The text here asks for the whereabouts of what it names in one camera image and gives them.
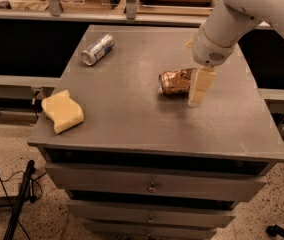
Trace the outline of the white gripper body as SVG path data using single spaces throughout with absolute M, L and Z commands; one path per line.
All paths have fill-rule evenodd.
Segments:
M 196 63 L 204 66 L 222 65 L 234 52 L 235 46 L 223 47 L 211 41 L 201 24 L 197 33 L 193 37 L 192 55 Z

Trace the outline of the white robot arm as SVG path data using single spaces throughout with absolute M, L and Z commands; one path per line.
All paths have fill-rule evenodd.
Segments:
M 216 66 L 234 52 L 236 43 L 260 23 L 284 39 L 284 0 L 218 0 L 195 34 L 192 55 L 200 67 L 191 74 L 188 103 L 195 107 L 215 79 Z

